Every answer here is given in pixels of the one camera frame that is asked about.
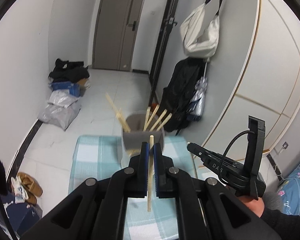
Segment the person right hand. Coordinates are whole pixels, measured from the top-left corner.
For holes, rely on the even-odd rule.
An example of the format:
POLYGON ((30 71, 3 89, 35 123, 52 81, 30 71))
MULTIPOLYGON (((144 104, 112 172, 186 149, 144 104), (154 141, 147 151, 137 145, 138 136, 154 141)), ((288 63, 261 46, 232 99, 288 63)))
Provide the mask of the person right hand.
POLYGON ((262 198, 258 198, 258 200, 255 200, 252 197, 247 197, 247 196, 240 196, 238 197, 238 199, 251 211, 253 211, 253 213, 255 215, 257 215, 258 217, 261 217, 264 210, 265 210, 265 205, 264 205, 264 201, 262 200, 262 198))

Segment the white shoulder bag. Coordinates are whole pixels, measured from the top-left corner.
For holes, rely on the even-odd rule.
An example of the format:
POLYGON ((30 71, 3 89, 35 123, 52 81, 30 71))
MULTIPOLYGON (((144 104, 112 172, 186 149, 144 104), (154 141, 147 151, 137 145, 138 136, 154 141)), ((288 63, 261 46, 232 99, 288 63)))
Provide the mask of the white shoulder bag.
POLYGON ((203 3, 194 9, 180 26, 183 51, 189 57, 208 59, 212 57, 219 42, 219 15, 207 20, 207 4, 203 3))

